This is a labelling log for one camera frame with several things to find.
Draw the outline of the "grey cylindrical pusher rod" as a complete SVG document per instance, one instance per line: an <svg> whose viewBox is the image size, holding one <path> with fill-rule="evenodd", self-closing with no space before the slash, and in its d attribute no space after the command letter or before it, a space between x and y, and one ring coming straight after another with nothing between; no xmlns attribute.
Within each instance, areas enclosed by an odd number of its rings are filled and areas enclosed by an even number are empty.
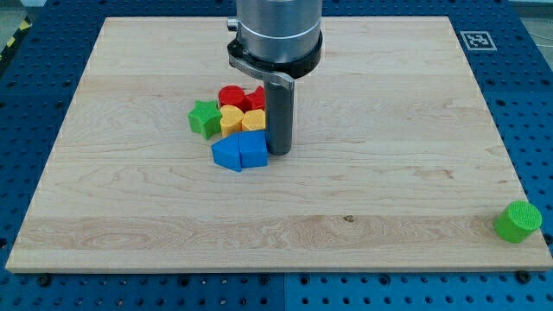
<svg viewBox="0 0 553 311"><path fill-rule="evenodd" d="M264 82L264 90L268 151L283 156L292 146L295 90L271 82Z"/></svg>

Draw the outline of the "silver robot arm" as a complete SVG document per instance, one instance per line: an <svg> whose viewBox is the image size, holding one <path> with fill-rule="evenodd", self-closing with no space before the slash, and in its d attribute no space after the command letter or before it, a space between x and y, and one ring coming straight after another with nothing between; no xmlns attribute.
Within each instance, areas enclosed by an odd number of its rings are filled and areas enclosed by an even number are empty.
<svg viewBox="0 0 553 311"><path fill-rule="evenodd" d="M322 0L237 0L227 28L229 63L264 82L266 142L276 156L290 152L296 80L321 58Z"/></svg>

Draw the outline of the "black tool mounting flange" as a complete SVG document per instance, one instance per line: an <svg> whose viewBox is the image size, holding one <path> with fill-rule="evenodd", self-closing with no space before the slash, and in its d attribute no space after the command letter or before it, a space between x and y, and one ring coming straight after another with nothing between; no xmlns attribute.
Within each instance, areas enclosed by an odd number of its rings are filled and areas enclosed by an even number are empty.
<svg viewBox="0 0 553 311"><path fill-rule="evenodd" d="M236 37L227 45L229 64L254 79L294 89L295 80L312 72L321 58L321 22L305 29L303 25L277 25L271 20L255 31L230 17L227 28Z"/></svg>

